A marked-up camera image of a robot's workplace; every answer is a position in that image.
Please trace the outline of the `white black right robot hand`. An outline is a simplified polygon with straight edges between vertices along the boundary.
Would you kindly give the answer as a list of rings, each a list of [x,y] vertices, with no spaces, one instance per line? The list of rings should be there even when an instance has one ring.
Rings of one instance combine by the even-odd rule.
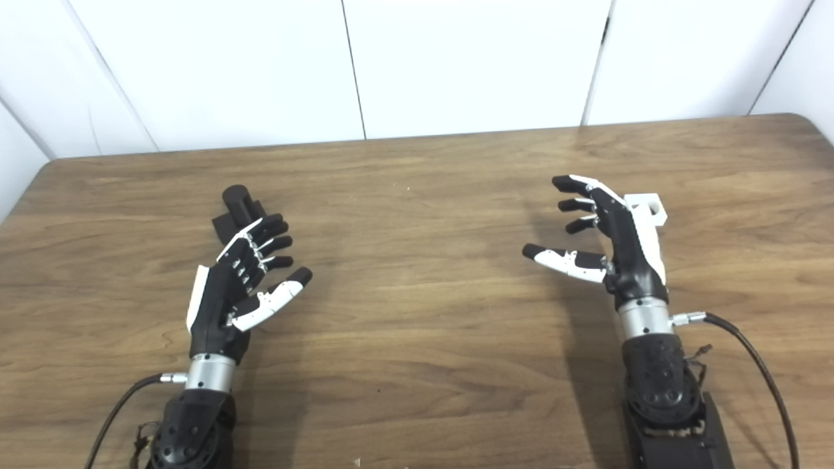
[[[561,212],[586,213],[566,225],[565,231],[574,235],[596,229],[611,241],[612,253],[529,243],[522,249],[525,258],[569,277],[604,285],[617,307],[646,298],[668,303],[665,265],[650,206],[629,202],[597,179],[580,175],[557,175],[552,184],[574,195],[559,202]]]

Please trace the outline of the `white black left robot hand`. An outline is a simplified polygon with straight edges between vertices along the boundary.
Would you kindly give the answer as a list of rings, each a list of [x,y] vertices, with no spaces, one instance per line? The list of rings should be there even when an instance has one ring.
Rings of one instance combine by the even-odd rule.
[[[186,326],[190,357],[223,356],[240,365],[250,346],[251,332],[295,299],[313,278],[300,267],[282,282],[259,291],[267,274],[292,267],[294,259],[275,255],[292,246],[289,224],[281,214],[269,214],[239,229],[211,266],[199,265]]]

